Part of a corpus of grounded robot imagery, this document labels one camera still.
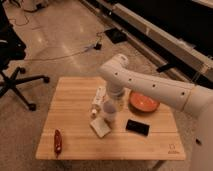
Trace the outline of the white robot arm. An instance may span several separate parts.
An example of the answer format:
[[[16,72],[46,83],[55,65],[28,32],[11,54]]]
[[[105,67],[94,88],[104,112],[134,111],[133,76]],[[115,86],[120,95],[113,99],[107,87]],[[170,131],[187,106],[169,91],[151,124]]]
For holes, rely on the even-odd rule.
[[[117,54],[99,68],[107,94],[121,99],[125,88],[144,94],[198,119],[189,171],[213,171],[213,89],[127,69],[128,58]]]

